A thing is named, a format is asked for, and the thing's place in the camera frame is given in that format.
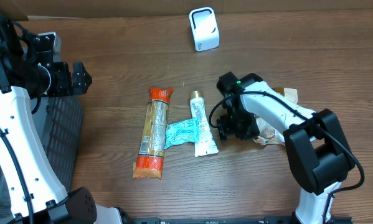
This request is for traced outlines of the beige paper pouch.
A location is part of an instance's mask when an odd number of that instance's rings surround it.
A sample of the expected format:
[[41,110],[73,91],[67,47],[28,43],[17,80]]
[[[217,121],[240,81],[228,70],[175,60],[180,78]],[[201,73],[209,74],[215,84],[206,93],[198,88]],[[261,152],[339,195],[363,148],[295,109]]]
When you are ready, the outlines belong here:
[[[293,88],[274,87],[273,90],[294,104],[298,102],[298,90]],[[266,146],[268,144],[285,145],[282,133],[259,116],[255,116],[260,134],[253,139],[256,143]]]

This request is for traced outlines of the white tube with gold cap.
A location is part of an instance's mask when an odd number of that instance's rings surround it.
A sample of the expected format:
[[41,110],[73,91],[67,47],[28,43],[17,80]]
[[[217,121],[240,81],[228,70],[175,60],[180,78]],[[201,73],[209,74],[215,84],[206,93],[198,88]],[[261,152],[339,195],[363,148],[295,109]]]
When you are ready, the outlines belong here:
[[216,142],[212,135],[205,112],[205,99],[201,91],[192,91],[189,94],[189,105],[192,118],[197,119],[199,140],[195,143],[194,156],[208,156],[218,154]]

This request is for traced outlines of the teal snack packet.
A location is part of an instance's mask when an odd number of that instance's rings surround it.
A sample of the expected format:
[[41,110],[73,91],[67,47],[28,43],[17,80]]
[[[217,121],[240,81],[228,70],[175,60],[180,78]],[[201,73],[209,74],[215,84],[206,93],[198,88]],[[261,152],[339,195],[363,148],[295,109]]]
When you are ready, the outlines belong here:
[[167,125],[165,132],[165,149],[187,142],[199,141],[198,119],[192,118]]

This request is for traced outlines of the red and clear snack package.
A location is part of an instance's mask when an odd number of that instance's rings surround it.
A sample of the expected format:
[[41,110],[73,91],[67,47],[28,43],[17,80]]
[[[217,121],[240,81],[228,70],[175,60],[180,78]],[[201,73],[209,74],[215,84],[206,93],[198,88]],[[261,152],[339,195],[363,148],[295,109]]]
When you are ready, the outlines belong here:
[[133,164],[133,178],[162,177],[166,127],[172,88],[149,88],[149,102],[146,110],[141,144],[136,162]]

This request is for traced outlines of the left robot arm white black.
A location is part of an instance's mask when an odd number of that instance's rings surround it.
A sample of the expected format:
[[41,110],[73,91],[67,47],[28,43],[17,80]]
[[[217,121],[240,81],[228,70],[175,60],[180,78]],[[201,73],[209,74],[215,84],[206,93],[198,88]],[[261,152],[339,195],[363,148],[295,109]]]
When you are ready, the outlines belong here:
[[32,99],[86,94],[92,78],[84,65],[55,62],[56,33],[41,35],[0,17],[0,168],[13,223],[116,223],[116,207],[97,205],[88,189],[68,192],[53,171],[35,128]]

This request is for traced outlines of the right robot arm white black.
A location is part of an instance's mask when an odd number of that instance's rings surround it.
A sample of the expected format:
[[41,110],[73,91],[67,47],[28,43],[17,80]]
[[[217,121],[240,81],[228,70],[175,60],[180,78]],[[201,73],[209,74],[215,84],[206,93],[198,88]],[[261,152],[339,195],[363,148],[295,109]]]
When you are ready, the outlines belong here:
[[350,217],[330,214],[334,195],[357,164],[337,116],[329,109],[306,109],[274,91],[261,77],[250,73],[237,78],[232,72],[217,82],[226,114],[214,128],[219,138],[258,139],[261,118],[284,138],[290,171],[301,187],[299,204],[288,217],[266,217],[264,223],[352,223]]

